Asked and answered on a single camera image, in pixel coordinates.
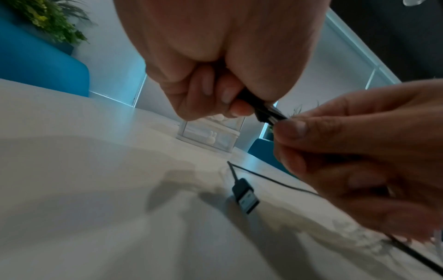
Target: person's right hand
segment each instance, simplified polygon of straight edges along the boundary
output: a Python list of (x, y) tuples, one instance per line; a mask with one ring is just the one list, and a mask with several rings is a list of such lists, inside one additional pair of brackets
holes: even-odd
[(114, 0), (125, 31), (183, 119), (249, 115), (247, 87), (275, 102), (315, 47), (330, 0)]
[[(418, 240), (443, 228), (443, 80), (347, 94), (274, 135), (285, 167), (361, 225)], [(395, 198), (370, 191), (384, 185)]]

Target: cable connector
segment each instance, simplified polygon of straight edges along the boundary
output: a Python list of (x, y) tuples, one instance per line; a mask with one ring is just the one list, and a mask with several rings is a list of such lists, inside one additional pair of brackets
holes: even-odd
[(232, 193), (234, 194), (235, 200), (240, 205), (240, 208), (246, 214), (252, 212), (252, 210), (254, 210), (254, 208), (260, 203), (254, 194), (254, 189), (244, 178), (236, 180), (234, 187), (232, 187)]

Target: tabletop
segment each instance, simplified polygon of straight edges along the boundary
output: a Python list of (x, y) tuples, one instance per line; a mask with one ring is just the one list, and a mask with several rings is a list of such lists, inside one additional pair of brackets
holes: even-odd
[[(0, 274), (32, 280), (439, 279), (297, 179), (151, 112), (0, 80)], [(436, 260), (428, 247), (421, 248)]]

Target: thin black cord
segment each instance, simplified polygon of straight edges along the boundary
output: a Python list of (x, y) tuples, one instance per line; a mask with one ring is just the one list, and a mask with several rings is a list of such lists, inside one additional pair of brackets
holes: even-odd
[(251, 171), (251, 170), (248, 170), (248, 169), (243, 168), (243, 167), (241, 167), (241, 166), (235, 165), (235, 164), (233, 164), (233, 163), (231, 163), (231, 162), (229, 162), (229, 161), (227, 162), (227, 164), (228, 164), (229, 167), (231, 168), (232, 176), (234, 176), (235, 181), (237, 181), (238, 179), (237, 179), (237, 174), (235, 173), (233, 167), (236, 167), (236, 168), (241, 169), (241, 170), (245, 170), (245, 171), (247, 171), (247, 172), (249, 172), (249, 173), (251, 173), (251, 174), (253, 174), (253, 175), (255, 175), (255, 176), (258, 176), (258, 177), (261, 177), (261, 178), (266, 179), (266, 180), (268, 180), (268, 181), (271, 181), (271, 182), (273, 182), (273, 183), (279, 184), (279, 185), (281, 185), (281, 186), (283, 186), (283, 187), (285, 187), (285, 188), (288, 188), (288, 189), (291, 189), (291, 190), (295, 190), (295, 191), (301, 191), (301, 192), (309, 193), (309, 194), (314, 195), (314, 196), (317, 196), (317, 197), (322, 197), (321, 195), (319, 195), (319, 194), (317, 194), (317, 193), (315, 193), (315, 192), (308, 191), (308, 190), (303, 190), (303, 189), (300, 189), (300, 188), (296, 188), (296, 187), (292, 187), (292, 186), (286, 185), (286, 184), (284, 184), (284, 183), (280, 183), (279, 181), (276, 181), (276, 180), (271, 179), (271, 178), (269, 178), (269, 177), (266, 177), (266, 176), (263, 176), (263, 175), (261, 175), (261, 174), (255, 173), (255, 172), (253, 172), (253, 171)]
[[(283, 183), (280, 183), (279, 181), (276, 181), (274, 179), (271, 179), (269, 177), (263, 176), (261, 174), (255, 173), (251, 170), (248, 170), (246, 168), (243, 168), (241, 166), (232, 164), (231, 162), (227, 162), (227, 164), (229, 165), (229, 168), (231, 168), (231, 172), (232, 172), (232, 176), (234, 177), (235, 181), (237, 182), (238, 178), (237, 178), (237, 174), (235, 173), (235, 170), (233, 167), (239, 168), (241, 170), (247, 171), (253, 175), (256, 175), (258, 177), (261, 177), (263, 179), (269, 180), (273, 183), (279, 184), (281, 186), (284, 186), (286, 188), (289, 188), (291, 190), (295, 190), (295, 191), (301, 191), (301, 192), (306, 192), (309, 193), (311, 195), (315, 195), (318, 197), (323, 198), (321, 195), (312, 192), (312, 191), (307, 191), (307, 190), (303, 190), (300, 188), (296, 188), (296, 187), (292, 187)], [(396, 247), (397, 249), (399, 249), (400, 251), (408, 254), (409, 256), (411, 256), (412, 258), (416, 259), (417, 261), (419, 261), (420, 263), (424, 264), (425, 266), (427, 266), (429, 269), (432, 269), (435, 273), (439, 274), (440, 276), (443, 277), (443, 268), (441, 266), (439, 266), (438, 264), (436, 264), (435, 262), (431, 261), (430, 259), (428, 259), (427, 257), (425, 257), (424, 255), (418, 253), (416, 250), (412, 249), (411, 247), (408, 247), (407, 245), (405, 245), (404, 243), (402, 243), (401, 241), (399, 241), (398, 239), (396, 239), (395, 237), (393, 237), (392, 235), (387, 235), (386, 237), (388, 237), (390, 239), (390, 243), (392, 246)]]
[(237, 178), (237, 174), (235, 173), (233, 164), (230, 163), (229, 161), (227, 162), (227, 164), (229, 165), (229, 168), (231, 169), (232, 177), (234, 177), (234, 181), (237, 183), (239, 181), (239, 179)]

